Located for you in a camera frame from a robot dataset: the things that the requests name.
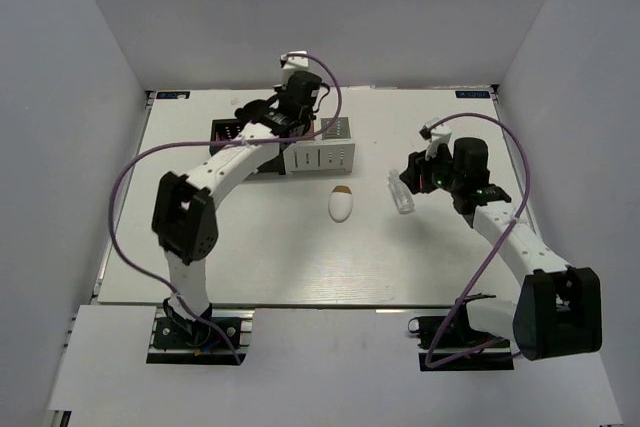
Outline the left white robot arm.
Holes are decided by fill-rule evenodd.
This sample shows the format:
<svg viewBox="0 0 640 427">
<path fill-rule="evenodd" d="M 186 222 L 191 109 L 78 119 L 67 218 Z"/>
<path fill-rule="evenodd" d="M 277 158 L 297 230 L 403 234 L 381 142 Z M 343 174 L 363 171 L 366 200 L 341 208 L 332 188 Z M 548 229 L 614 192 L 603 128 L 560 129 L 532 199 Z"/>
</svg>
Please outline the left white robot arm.
<svg viewBox="0 0 640 427">
<path fill-rule="evenodd" d="M 202 345 L 211 334 L 205 259 L 219 238 L 217 209 L 236 186 L 280 155 L 290 138 L 309 132 L 323 85 L 314 73 L 294 72 L 271 97 L 235 111 L 239 131 L 234 145 L 218 147 L 183 175 L 168 172 L 161 177 L 151 228 L 176 289 L 166 301 L 166 311 L 180 317 L 176 331 L 188 345 Z"/>
</svg>

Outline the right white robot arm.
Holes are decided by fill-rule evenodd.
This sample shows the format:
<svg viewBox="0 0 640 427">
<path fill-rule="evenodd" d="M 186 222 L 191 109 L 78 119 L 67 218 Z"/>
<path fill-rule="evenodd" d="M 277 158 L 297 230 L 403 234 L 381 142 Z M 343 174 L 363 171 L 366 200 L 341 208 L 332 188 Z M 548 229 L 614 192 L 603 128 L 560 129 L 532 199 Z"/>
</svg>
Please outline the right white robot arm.
<svg viewBox="0 0 640 427">
<path fill-rule="evenodd" d="M 432 337 L 434 350 L 452 331 L 472 346 L 487 335 L 507 340 L 528 360 L 597 352 L 602 347 L 601 282 L 590 267 L 574 267 L 519 221 L 511 197 L 490 180 L 487 144 L 465 137 L 438 141 L 409 155 L 400 180 L 413 194 L 447 192 L 454 210 L 492 246 L 520 286 L 517 302 L 465 289 Z"/>
</svg>

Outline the white oval makeup sponge case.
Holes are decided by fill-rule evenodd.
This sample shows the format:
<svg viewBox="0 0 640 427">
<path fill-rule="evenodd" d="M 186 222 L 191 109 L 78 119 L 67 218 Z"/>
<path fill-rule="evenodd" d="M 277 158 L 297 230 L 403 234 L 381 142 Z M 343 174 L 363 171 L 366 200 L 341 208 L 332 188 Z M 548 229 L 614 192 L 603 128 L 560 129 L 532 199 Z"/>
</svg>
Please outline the white oval makeup sponge case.
<svg viewBox="0 0 640 427">
<path fill-rule="evenodd" d="M 353 210 L 353 194 L 346 185 L 338 185 L 329 195 L 328 213 L 336 223 L 346 221 Z"/>
</svg>

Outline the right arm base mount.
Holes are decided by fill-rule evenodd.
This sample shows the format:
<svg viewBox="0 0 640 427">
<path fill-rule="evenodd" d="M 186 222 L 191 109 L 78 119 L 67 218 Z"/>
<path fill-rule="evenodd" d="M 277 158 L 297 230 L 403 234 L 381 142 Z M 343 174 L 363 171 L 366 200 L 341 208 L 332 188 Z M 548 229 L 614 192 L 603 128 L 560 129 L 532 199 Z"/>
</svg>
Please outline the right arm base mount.
<svg viewBox="0 0 640 427">
<path fill-rule="evenodd" d="M 488 347 L 457 358 L 430 369 L 427 366 L 427 353 L 440 324 L 445 319 L 446 310 L 428 310 L 408 320 L 407 334 L 417 340 L 419 367 L 421 372 L 489 372 L 512 371 L 514 353 L 508 340 L 495 342 Z M 440 362 L 451 355 L 458 354 L 493 340 L 490 334 L 474 331 L 461 322 L 453 321 L 445 330 L 434 353 L 431 363 Z"/>
</svg>

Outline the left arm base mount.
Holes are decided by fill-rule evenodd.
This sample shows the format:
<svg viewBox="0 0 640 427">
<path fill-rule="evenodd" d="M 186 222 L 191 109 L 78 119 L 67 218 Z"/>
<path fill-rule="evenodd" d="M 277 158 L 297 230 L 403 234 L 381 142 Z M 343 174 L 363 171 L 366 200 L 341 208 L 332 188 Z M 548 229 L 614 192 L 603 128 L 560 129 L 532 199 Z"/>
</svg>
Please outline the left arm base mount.
<svg viewBox="0 0 640 427">
<path fill-rule="evenodd" d="M 157 365 L 240 366 L 251 341 L 253 314 L 242 310 L 213 310 L 209 325 L 170 314 L 169 301 L 156 310 L 146 363 Z"/>
</svg>

